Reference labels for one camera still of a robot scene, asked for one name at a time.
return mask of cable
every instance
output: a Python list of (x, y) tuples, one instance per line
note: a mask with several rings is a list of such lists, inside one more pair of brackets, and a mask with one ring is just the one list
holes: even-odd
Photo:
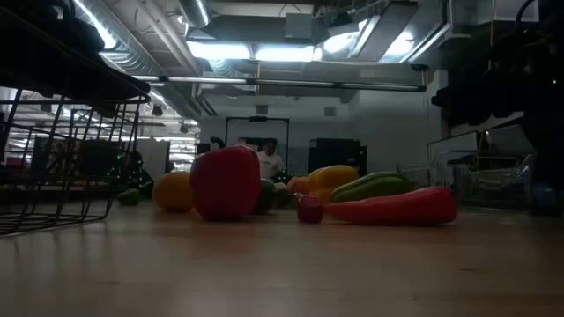
[(297, 11), (299, 11), (300, 13), (303, 13), (300, 8), (298, 8), (297, 5), (295, 4), (284, 4), (282, 5), (282, 8), (280, 8), (280, 11), (278, 12), (278, 16), (281, 17), (282, 16), (282, 11), (284, 10), (284, 8), (286, 8), (288, 5), (291, 5), (292, 7), (296, 8)]
[(75, 17), (75, 6), (74, 6), (74, 0), (69, 0), (69, 11), (70, 11), (70, 18), (74, 18)]
[[(492, 24), (490, 25), (490, 48), (494, 45), (495, 17), (497, 16), (497, 0), (493, 0)], [(492, 60), (487, 61), (487, 70), (492, 69)]]
[(519, 9), (519, 12), (517, 13), (517, 18), (515, 20), (515, 26), (517, 28), (517, 30), (521, 29), (521, 19), (523, 18), (523, 14), (525, 13), (525, 11), (527, 10), (527, 8), (536, 0), (527, 0), (525, 1), (525, 3), (521, 6), (521, 9)]
[(151, 28), (151, 26), (146, 27), (145, 29), (141, 30), (139, 28), (139, 26), (137, 25), (137, 14), (139, 13), (139, 8), (135, 9), (135, 13), (133, 13), (133, 25), (135, 25), (136, 29), (138, 30), (138, 32), (140, 32), (141, 34), (145, 34), (147, 31), (149, 31), (149, 29)]

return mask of green zucchini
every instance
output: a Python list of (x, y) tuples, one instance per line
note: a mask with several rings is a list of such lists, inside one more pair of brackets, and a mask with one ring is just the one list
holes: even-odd
[(372, 173), (336, 188), (331, 194), (333, 203), (354, 202), (372, 197), (399, 195), (412, 191), (412, 184), (394, 172)]

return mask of person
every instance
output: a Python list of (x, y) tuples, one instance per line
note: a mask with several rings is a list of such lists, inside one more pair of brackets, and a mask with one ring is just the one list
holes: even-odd
[(284, 170), (284, 161), (276, 154), (278, 141), (275, 138), (266, 140), (263, 150), (258, 152), (258, 161), (261, 165), (261, 177), (273, 180), (278, 171)]

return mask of fluorescent light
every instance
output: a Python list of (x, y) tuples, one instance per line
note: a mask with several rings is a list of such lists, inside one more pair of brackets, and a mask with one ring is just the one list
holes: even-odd
[(133, 76), (135, 79), (143, 80), (143, 81), (157, 81), (159, 80), (158, 76)]
[(331, 36), (328, 40), (325, 41), (323, 48), (325, 48), (325, 50), (331, 54), (337, 53), (338, 51), (351, 46), (358, 34), (358, 32), (350, 32)]
[(402, 58), (400, 63), (403, 63), (405, 61), (409, 63), (415, 62), (415, 60), (417, 60), (421, 56), (421, 54), (425, 53), (425, 51), (427, 51), (435, 42), (437, 42), (448, 30), (450, 30), (450, 24), (444, 25), (441, 30), (437, 32), (437, 34), (435, 34), (429, 41), (427, 41), (427, 43), (425, 43), (420, 48), (416, 48), (414, 54), (407, 55), (406, 57)]
[(90, 19), (90, 22), (94, 24), (94, 27), (98, 30), (100, 37), (104, 40), (104, 48), (110, 49), (117, 45), (117, 40), (109, 33), (109, 31), (100, 23), (100, 21), (94, 17), (94, 15), (79, 1), (74, 0), (75, 4), (80, 7), (80, 9), (85, 13), (85, 15)]
[(391, 43), (384, 55), (403, 55), (409, 53), (413, 48), (413, 35), (409, 32), (402, 32)]
[(202, 84), (232, 84), (246, 85), (247, 79), (244, 78), (225, 78), (225, 77), (169, 77), (168, 81), (182, 83), (202, 83)]
[[(109, 136), (97, 136), (98, 138), (109, 138)], [(118, 136), (112, 136), (112, 141), (117, 141), (117, 140), (121, 140), (121, 141), (129, 141), (130, 137), (129, 136), (122, 136), (121, 138), (118, 138)], [(131, 141), (135, 141), (135, 137), (132, 136), (131, 137)]]
[(13, 142), (11, 143), (11, 145), (17, 146), (17, 147), (20, 147), (20, 148), (25, 148), (25, 147), (26, 147), (25, 144), (17, 144), (17, 143), (13, 143)]
[(194, 144), (170, 144), (170, 147), (190, 149), (190, 150), (194, 150), (196, 148)]
[(316, 48), (314, 51), (313, 60), (314, 61), (321, 61), (323, 59), (323, 50), (320, 48)]
[(199, 43), (188, 41), (188, 47), (195, 57), (209, 60), (249, 59), (249, 48), (245, 44)]
[(172, 156), (173, 156), (174, 158), (177, 158), (177, 159), (194, 159), (194, 155), (193, 155), (193, 154), (180, 154), (180, 153), (179, 153), (179, 154), (176, 154), (176, 153), (175, 153), (175, 154), (172, 154)]
[(361, 22), (359, 22), (359, 31), (362, 31), (362, 29), (367, 23), (368, 23), (368, 19), (363, 19)]
[(157, 141), (196, 141), (194, 137), (187, 137), (187, 136), (164, 136), (164, 137), (155, 137)]
[(165, 99), (156, 92), (149, 92), (154, 98), (160, 100), (160, 102), (166, 103)]
[(262, 48), (256, 52), (255, 59), (269, 62), (311, 62), (314, 47), (288, 48), (273, 47)]

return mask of table surface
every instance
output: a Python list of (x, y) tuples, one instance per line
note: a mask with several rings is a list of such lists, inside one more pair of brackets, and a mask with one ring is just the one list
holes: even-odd
[(0, 316), (562, 316), (564, 221), (242, 223), (163, 214), (0, 239)]

